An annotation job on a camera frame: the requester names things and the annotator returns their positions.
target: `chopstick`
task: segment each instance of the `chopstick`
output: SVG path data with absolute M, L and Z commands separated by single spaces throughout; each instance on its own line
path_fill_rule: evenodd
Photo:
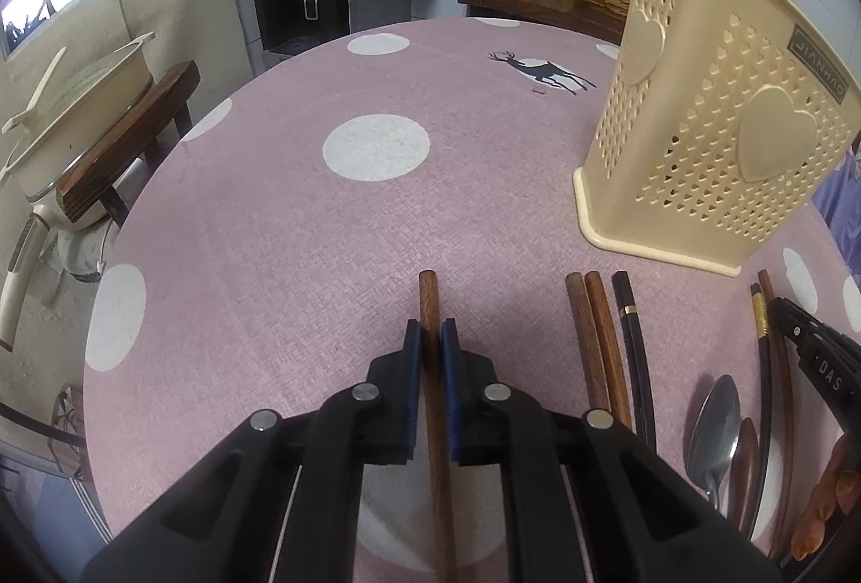
M 604 282 L 597 272 L 589 272 L 585 277 L 589 304 L 592 316 L 595 318 L 597 340 L 604 360 L 604 373 L 607 377 L 607 390 L 610 393 L 610 412 L 626 428 L 631 430 L 630 404 L 627 402 L 627 384 L 622 356 L 619 354 L 619 342 L 616 339 L 616 328 L 613 326 L 613 316 L 607 294 L 604 292 Z
M 425 384 L 425 422 L 428 432 L 430 507 L 433 511 L 436 577 L 457 583 L 455 518 L 451 503 L 451 472 L 439 349 L 439 289 L 436 273 L 419 274 L 419 309 L 422 325 L 422 367 Z
M 726 519 L 739 532 L 746 532 L 752 515 L 753 482 L 759 470 L 756 428 L 750 418 L 742 420 L 739 444 L 735 448 L 733 464 L 729 470 L 729 508 Z
M 765 298 L 759 284 L 751 285 L 753 318 L 756 321 L 759 347 L 759 474 L 753 489 L 752 517 L 742 534 L 752 539 L 759 515 L 759 504 L 765 490 L 765 473 L 768 470 L 768 453 L 772 444 L 772 352 L 768 341 L 768 316 Z
M 631 289 L 631 280 L 627 276 L 627 272 L 617 272 L 611 279 L 613 291 L 616 293 L 619 320 L 622 323 L 622 335 L 627 353 L 627 372 L 631 376 L 631 396 L 634 399 L 636 433 L 649 447 L 657 450 L 652 382 L 648 374 L 648 358 L 646 346 L 643 343 L 643 330 L 640 329 L 640 317 L 637 315 L 637 307 L 634 303 L 634 290 Z
M 765 269 L 759 270 L 759 286 L 765 299 L 766 312 L 768 305 L 774 300 L 772 280 Z M 792 484 L 792 463 L 795 454 L 795 402 L 792 399 L 792 374 L 789 371 L 789 353 L 786 349 L 786 338 L 779 332 L 769 329 L 774 354 L 778 358 L 778 375 L 780 376 L 780 392 L 784 407 L 784 476 L 780 484 L 780 500 L 778 514 L 772 533 L 772 546 L 769 547 L 768 557 L 779 560 L 782 552 L 789 546 L 789 529 L 786 527 L 786 512 L 789 510 L 789 489 Z
M 565 277 L 565 288 L 568 292 L 568 302 L 571 304 L 571 314 L 574 316 L 574 327 L 577 329 L 580 360 L 583 362 L 583 374 L 587 381 L 589 407 L 610 411 L 610 395 L 607 392 L 604 361 L 601 359 L 601 345 L 597 339 L 595 318 L 592 316 L 583 275 L 580 272 L 571 272 Z

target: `beige plastic basket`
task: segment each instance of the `beige plastic basket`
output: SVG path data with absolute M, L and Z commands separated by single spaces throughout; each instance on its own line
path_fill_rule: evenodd
M 861 130 L 789 0 L 631 0 L 578 221 L 597 247 L 735 276 Z

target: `heart pattern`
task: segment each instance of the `heart pattern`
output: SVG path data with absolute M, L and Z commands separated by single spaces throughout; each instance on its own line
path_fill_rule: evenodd
M 800 166 L 816 147 L 816 119 L 796 111 L 782 87 L 761 87 L 739 112 L 739 170 L 761 182 Z
M 664 53 L 666 39 L 664 26 L 650 20 L 643 10 L 627 17 L 622 44 L 622 80 L 626 85 L 649 77 Z

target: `pot handle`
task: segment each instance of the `pot handle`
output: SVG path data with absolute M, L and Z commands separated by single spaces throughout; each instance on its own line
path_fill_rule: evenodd
M 64 46 L 57 54 L 53 57 L 50 64 L 46 68 L 44 74 L 42 74 L 41 80 L 39 84 L 36 86 L 36 91 L 33 92 L 33 96 L 30 98 L 29 103 L 27 104 L 27 109 L 17 113 L 12 117 L 9 121 L 7 121 L 3 128 L 0 129 L 0 133 L 8 133 L 10 130 L 14 129 L 16 126 L 23 126 L 23 129 L 29 130 L 27 128 L 28 121 L 37 120 L 39 117 L 39 112 L 36 107 L 39 104 L 39 100 L 41 99 L 42 94 L 44 94 L 45 87 L 47 87 L 48 81 L 51 79 L 51 76 L 54 74 L 54 71 L 57 69 L 57 65 L 59 65 L 59 61 L 62 60 L 63 56 L 66 55 L 66 49 L 68 47 Z
M 117 51 L 122 51 L 124 48 L 128 48 L 132 44 L 139 44 L 143 46 L 144 44 L 149 44 L 154 38 L 156 38 L 155 31 L 148 31 L 146 34 L 141 34 L 138 38 L 133 38 L 128 44 L 125 46 L 121 46 L 117 49 Z
M 42 252 L 42 245 L 48 235 L 48 225 L 45 219 L 33 213 L 20 232 L 18 245 L 12 253 L 9 273 L 0 293 L 0 347 L 12 351 L 15 343 L 15 333 L 18 329 L 20 309 L 24 305 L 24 295 L 27 285 L 33 275 L 33 269 Z
M 12 162 L 12 157 L 14 156 L 14 154 L 15 149 L 13 148 L 12 152 L 9 154 L 9 157 L 6 158 L 6 164 L 3 165 L 3 167 L 0 167 L 0 187 L 3 187 L 3 185 L 6 184 L 6 178 L 9 177 L 9 174 L 12 170 L 12 168 L 9 167 L 9 164 Z

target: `black chopstick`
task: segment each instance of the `black chopstick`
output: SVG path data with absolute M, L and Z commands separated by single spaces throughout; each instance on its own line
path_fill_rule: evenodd
M 640 317 L 634 303 L 634 291 L 627 272 L 613 275 L 613 291 L 622 321 L 622 334 L 627 352 L 627 370 L 631 375 L 631 395 L 634 398 L 634 426 L 636 434 L 649 447 L 657 451 L 654 433 L 654 405 L 652 403 L 652 382 L 648 376 L 646 346 L 643 344 L 643 331 Z
M 765 312 L 765 297 L 759 284 L 751 285 L 753 320 L 756 322 L 757 345 L 759 347 L 759 474 L 753 487 L 752 517 L 747 532 L 753 538 L 762 493 L 765 490 L 765 474 L 768 471 L 768 452 L 772 444 L 772 351 L 768 342 L 768 315 Z

